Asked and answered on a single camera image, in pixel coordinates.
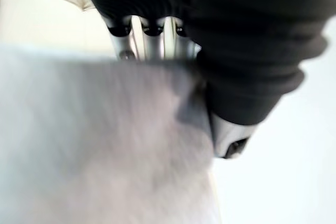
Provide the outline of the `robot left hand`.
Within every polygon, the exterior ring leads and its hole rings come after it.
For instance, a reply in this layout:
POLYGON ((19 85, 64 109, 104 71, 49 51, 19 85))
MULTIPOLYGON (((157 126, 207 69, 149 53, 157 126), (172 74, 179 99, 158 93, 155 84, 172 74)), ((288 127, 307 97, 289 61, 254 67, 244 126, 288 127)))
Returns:
POLYGON ((196 56, 218 157, 244 149, 281 97, 295 90, 302 61, 323 53, 322 30, 335 0, 92 0, 110 33, 124 36, 126 16, 180 19, 180 31, 200 46, 196 56))

